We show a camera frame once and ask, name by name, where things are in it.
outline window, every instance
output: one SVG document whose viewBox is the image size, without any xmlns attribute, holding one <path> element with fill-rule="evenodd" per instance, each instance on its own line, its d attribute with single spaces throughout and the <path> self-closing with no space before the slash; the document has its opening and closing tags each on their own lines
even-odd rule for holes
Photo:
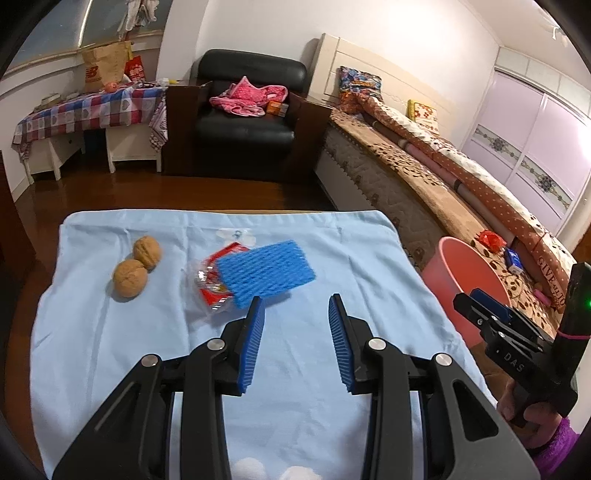
<svg viewBox="0 0 591 480">
<path fill-rule="evenodd" d="M 61 0 L 33 29 L 8 68 L 77 49 L 88 3 L 89 0 Z"/>
<path fill-rule="evenodd" d="M 163 30 L 173 0 L 160 0 L 156 21 L 140 33 Z M 95 43 L 117 41 L 125 0 L 61 0 L 27 37 L 10 68 Z"/>
<path fill-rule="evenodd" d="M 156 9 L 156 21 L 139 29 L 140 33 L 154 30 L 164 30 L 170 5 L 173 0 L 160 0 Z M 104 43 L 118 40 L 117 29 L 125 15 L 127 3 L 125 0 L 95 0 L 90 6 L 86 28 L 82 36 L 81 47 L 93 43 Z"/>
</svg>

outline red snack package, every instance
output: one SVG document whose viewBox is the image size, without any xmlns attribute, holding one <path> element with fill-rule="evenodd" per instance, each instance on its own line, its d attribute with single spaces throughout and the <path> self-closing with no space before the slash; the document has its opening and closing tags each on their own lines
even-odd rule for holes
<svg viewBox="0 0 591 480">
<path fill-rule="evenodd" d="M 483 230 L 478 234 L 478 241 L 488 247 L 488 249 L 497 254 L 501 251 L 501 248 L 507 246 L 507 242 L 505 242 L 502 237 L 495 232 L 491 232 L 490 230 Z"/>
<path fill-rule="evenodd" d="M 132 82 L 139 82 L 146 79 L 144 72 L 144 65 L 142 64 L 142 57 L 139 55 L 132 58 L 125 64 L 125 74 Z"/>
<path fill-rule="evenodd" d="M 247 250 L 249 250 L 248 247 L 234 242 L 207 257 L 198 267 L 195 282 L 205 303 L 212 310 L 219 310 L 232 297 L 232 292 L 219 277 L 215 261 L 224 255 L 246 252 Z"/>
</svg>

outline colorful pillow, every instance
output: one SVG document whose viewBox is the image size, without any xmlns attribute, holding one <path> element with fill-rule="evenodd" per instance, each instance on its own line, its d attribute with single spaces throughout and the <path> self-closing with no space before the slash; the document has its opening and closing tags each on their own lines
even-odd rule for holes
<svg viewBox="0 0 591 480">
<path fill-rule="evenodd" d="M 432 106 L 417 102 L 408 101 L 407 117 L 415 121 L 421 127 L 432 134 L 439 135 L 439 126 L 437 124 L 437 110 Z"/>
<path fill-rule="evenodd" d="M 382 79 L 377 75 L 341 66 L 339 68 L 339 108 L 345 113 L 361 113 L 359 96 L 373 96 L 382 101 Z"/>
</svg>

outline purple sleeve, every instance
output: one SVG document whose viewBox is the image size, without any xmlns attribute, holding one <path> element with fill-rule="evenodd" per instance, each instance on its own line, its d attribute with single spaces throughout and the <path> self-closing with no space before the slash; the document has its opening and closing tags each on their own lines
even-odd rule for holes
<svg viewBox="0 0 591 480">
<path fill-rule="evenodd" d="M 579 434 L 570 428 L 570 421 L 563 419 L 545 450 L 534 457 L 534 463 L 542 480 L 548 478 L 562 463 L 577 442 Z"/>
</svg>

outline light blue cloth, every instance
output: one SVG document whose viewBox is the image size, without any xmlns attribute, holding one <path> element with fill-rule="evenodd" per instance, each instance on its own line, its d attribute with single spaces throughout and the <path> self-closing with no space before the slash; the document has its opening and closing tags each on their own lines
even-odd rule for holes
<svg viewBox="0 0 591 480">
<path fill-rule="evenodd" d="M 112 296 L 112 271 L 146 234 L 160 242 L 162 260 L 137 298 L 120 301 Z M 32 338 L 33 423 L 49 477 L 143 355 L 187 355 L 219 336 L 226 322 L 244 316 L 245 310 L 208 314 L 189 281 L 191 262 L 217 251 L 229 237 L 248 238 L 258 247 L 293 239 L 317 276 L 267 301 L 252 385 L 242 397 L 223 401 L 230 463 L 256 458 L 269 480 L 294 465 L 312 468 L 324 480 L 359 480 L 369 398 L 349 395 L 341 383 L 327 318 L 333 293 L 341 294 L 350 315 L 367 320 L 375 335 L 405 353 L 451 354 L 493 401 L 461 337 L 379 212 L 80 212 L 60 228 L 56 273 L 40 301 Z M 178 458 L 178 407 L 173 458 Z M 417 408 L 414 414 L 419 442 Z M 177 469 L 171 474 L 178 478 Z"/>
</svg>

